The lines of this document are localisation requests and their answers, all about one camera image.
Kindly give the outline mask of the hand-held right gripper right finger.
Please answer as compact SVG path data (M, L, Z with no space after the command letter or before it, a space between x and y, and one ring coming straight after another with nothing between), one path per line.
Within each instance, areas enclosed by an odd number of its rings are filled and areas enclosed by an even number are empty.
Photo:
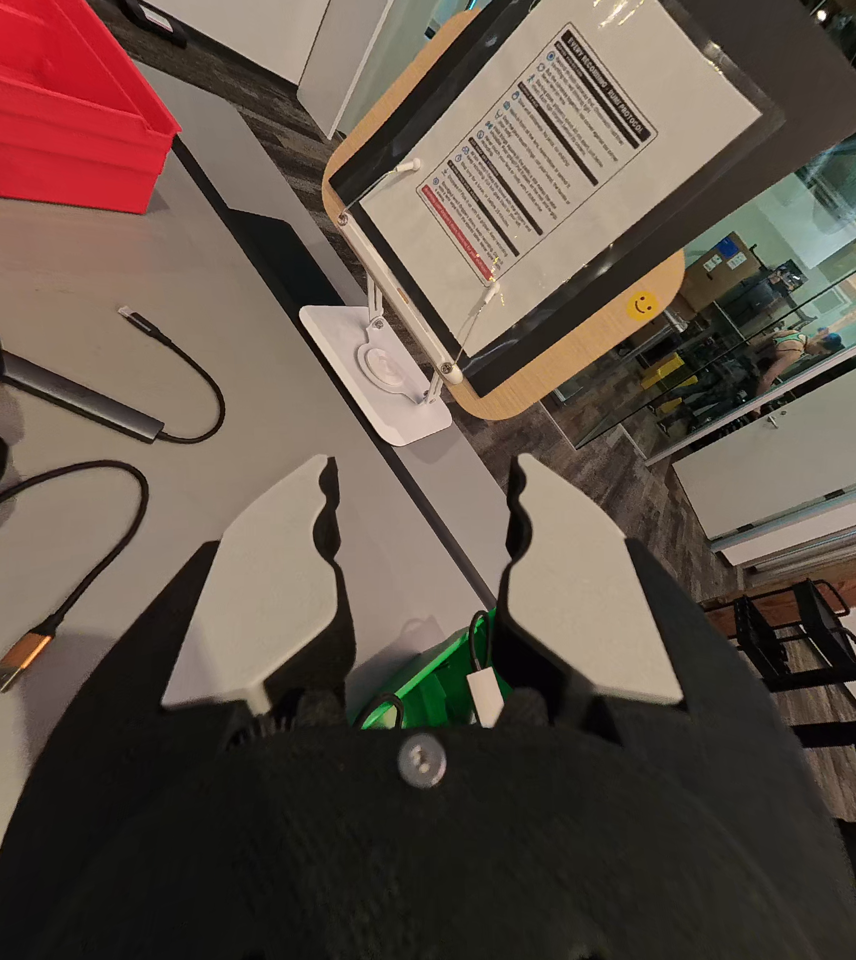
M582 490L523 453L510 468L497 654L517 640L550 666L547 700L593 694L676 707L683 692L626 535Z

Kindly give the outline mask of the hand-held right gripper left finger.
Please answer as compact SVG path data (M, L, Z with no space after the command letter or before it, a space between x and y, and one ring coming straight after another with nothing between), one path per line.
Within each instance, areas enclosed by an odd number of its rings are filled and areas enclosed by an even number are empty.
M167 710L243 702L277 710L301 690L342 699L357 654L342 570L335 458L315 455L226 529L161 699Z

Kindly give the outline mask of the grey usb hub with cable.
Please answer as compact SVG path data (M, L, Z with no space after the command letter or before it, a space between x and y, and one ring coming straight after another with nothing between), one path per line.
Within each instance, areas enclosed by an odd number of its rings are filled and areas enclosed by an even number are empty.
M218 409L213 426L192 437L172 435L156 417L7 350L2 351L0 382L146 445L162 442L176 446L195 446L216 436L225 422L227 412L225 397L216 380L142 314L127 306L119 308L119 314L136 330L175 354L206 383L214 395Z

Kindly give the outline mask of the green plastic bin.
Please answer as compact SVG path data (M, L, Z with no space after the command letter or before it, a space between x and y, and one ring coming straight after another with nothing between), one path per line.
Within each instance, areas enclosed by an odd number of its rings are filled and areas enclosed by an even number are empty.
M496 609L486 611L490 612L494 633ZM470 670L467 628L418 654L350 716L350 725L365 731L477 725L466 679ZM512 688L495 671L506 702Z

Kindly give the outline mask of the red plastic bin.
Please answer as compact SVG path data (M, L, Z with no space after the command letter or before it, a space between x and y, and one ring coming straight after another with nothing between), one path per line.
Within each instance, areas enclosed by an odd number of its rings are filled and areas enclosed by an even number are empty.
M84 1L0 1L0 198L144 214L181 126Z

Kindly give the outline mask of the white usb adapter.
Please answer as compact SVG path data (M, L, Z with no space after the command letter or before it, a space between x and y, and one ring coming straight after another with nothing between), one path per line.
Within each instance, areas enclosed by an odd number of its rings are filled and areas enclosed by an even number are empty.
M477 723L485 729L496 726L505 705L505 695L493 665L493 632L488 610L473 616L466 632L470 670L466 676Z

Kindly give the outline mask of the white door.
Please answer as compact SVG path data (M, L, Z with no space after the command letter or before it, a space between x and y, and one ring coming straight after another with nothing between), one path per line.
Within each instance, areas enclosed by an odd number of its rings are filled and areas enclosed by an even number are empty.
M674 473L710 540L856 486L856 368L676 461Z

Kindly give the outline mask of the cardboard box with blue label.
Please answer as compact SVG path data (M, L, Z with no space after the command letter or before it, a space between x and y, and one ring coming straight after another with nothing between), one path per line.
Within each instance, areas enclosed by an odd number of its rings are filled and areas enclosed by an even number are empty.
M722 237L685 270L679 294L698 314L753 278L762 268L753 248L733 232Z

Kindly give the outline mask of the black flat floor box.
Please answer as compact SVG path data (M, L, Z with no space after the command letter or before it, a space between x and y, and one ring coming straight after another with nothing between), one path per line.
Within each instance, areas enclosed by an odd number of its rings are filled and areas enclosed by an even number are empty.
M119 10L135 26L170 42L179 49L186 49L189 38L184 26L175 18L144 1L117 1Z

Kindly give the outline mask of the white instruction sheet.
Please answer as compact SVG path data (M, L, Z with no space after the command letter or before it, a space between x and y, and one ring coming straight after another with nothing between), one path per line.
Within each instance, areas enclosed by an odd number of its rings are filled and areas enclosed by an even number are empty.
M491 3L352 210L455 351L498 341L762 116L668 2Z

